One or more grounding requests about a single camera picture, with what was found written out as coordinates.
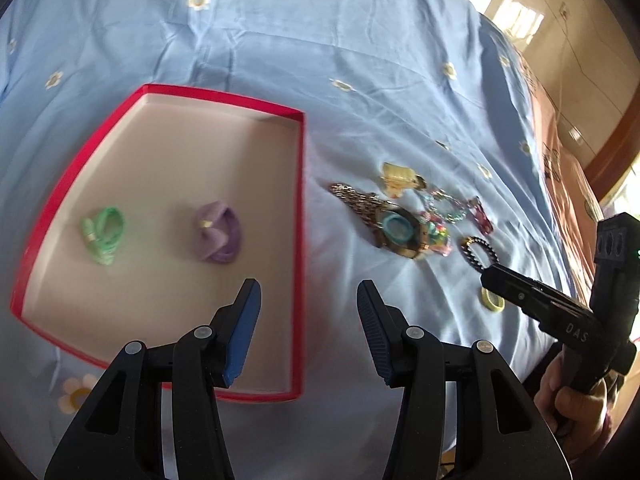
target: silver bolt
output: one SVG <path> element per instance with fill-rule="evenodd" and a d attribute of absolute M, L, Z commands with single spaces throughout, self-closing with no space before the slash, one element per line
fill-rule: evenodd
<path fill-rule="evenodd" d="M 422 339 L 424 337 L 424 330 L 419 326 L 410 326 L 406 329 L 406 334 L 411 339 Z"/>
<path fill-rule="evenodd" d="M 132 341 L 131 343 L 127 343 L 127 346 L 124 347 L 124 351 L 129 355 L 137 354 L 141 350 L 142 345 L 140 344 L 140 341 Z"/>
<path fill-rule="evenodd" d="M 488 341 L 485 341 L 484 339 L 481 339 L 480 341 L 478 341 L 476 343 L 476 346 L 478 347 L 478 350 L 481 351 L 483 354 L 490 354 L 491 352 L 494 351 L 494 346 Z"/>
<path fill-rule="evenodd" d="M 206 339 L 213 332 L 211 331 L 211 327 L 207 325 L 199 326 L 196 330 L 193 331 L 193 335 L 198 339 Z"/>

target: purple hair tie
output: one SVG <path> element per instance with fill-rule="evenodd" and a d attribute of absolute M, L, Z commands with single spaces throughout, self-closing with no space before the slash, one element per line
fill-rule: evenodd
<path fill-rule="evenodd" d="M 228 264 L 240 250 L 240 221 L 233 210 L 219 200 L 202 206 L 195 215 L 198 228 L 196 253 L 199 259 Z"/>

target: beige floor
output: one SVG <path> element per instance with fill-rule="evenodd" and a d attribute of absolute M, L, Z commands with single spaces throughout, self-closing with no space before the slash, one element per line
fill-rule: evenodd
<path fill-rule="evenodd" d="M 561 106 L 562 142 L 585 167 L 618 124 L 640 80 L 640 62 L 613 13 L 604 0 L 490 0 L 483 12 L 514 36 Z M 572 127 L 581 134 L 578 141 L 568 135 Z"/>

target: green hair tie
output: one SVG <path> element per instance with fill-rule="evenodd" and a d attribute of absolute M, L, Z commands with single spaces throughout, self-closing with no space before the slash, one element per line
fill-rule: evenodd
<path fill-rule="evenodd" d="M 111 265 L 124 232 L 124 216 L 115 207 L 106 207 L 94 219 L 81 221 L 82 238 L 92 258 L 101 265 Z"/>

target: blue fabric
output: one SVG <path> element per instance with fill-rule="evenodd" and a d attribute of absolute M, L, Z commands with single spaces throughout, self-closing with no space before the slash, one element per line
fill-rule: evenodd
<path fill-rule="evenodd" d="M 360 280 L 372 278 L 409 323 L 444 341 L 489 339 L 520 378 L 552 341 L 513 306 L 482 307 L 479 275 L 459 250 L 419 262 L 379 250 L 326 187 L 379 191 L 391 162 L 478 195 L 501 262 L 572 294 L 517 54 L 467 0 L 208 0 L 197 10 L 205 2 L 14 0 L 0 20 L 0 430 L 41 477 L 70 421 L 58 408 L 63 382 L 100 373 L 7 308 L 56 178 L 140 85 L 201 86 L 308 119 L 305 395 L 221 407 L 236 476 L 380 478 L 401 392 L 375 373 L 355 306 Z M 402 203 L 419 206 L 411 193 Z M 455 241 L 478 234 L 468 220 L 451 232 Z"/>

